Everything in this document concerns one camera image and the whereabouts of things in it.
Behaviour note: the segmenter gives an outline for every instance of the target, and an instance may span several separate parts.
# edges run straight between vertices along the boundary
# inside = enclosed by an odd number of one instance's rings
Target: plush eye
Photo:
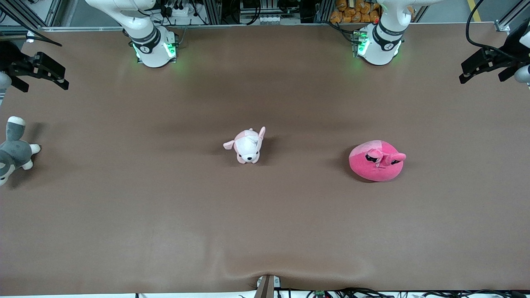
[[[377,162],[377,158],[371,157],[370,155],[366,154],[366,160],[371,162]]]

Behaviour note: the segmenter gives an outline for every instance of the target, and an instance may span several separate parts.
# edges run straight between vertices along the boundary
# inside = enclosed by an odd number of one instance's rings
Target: stuffed animal
[[[259,134],[250,128],[240,132],[232,141],[224,143],[223,147],[227,150],[231,150],[234,147],[239,163],[257,163],[260,159],[260,149],[264,135],[265,126],[261,128]]]
[[[29,170],[33,167],[31,156],[39,153],[40,146],[21,141],[26,122],[19,117],[9,117],[5,128],[6,141],[0,145],[0,186],[18,168]]]
[[[349,156],[351,169],[371,181],[394,179],[407,156],[385,141],[370,141],[355,147]]]

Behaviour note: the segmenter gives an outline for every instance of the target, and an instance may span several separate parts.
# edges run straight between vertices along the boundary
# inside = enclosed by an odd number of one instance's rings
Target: pink plush toy
[[[359,176],[371,181],[394,179],[403,168],[407,156],[385,141],[370,141],[350,153],[350,167]]]
[[[263,126],[258,134],[252,128],[240,132],[233,141],[223,144],[225,149],[230,150],[234,147],[237,153],[237,161],[239,163],[257,163],[260,159],[261,143],[265,135],[265,126]]]

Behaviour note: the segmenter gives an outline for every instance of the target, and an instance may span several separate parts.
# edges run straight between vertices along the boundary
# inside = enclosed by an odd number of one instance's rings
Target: gray plush toy
[[[9,117],[5,127],[6,141],[0,145],[0,186],[18,168],[29,170],[33,167],[31,156],[39,153],[40,146],[21,141],[26,122],[19,117]]]

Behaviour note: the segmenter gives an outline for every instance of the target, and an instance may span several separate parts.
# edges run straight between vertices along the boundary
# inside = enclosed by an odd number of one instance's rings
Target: white tail tip
[[[11,117],[9,117],[9,119],[7,120],[7,122],[15,123],[15,124],[22,125],[22,126],[25,126],[25,125],[26,125],[26,121],[24,121],[24,119],[22,119],[22,118],[20,118],[20,117],[17,117],[17,116],[11,116]]]

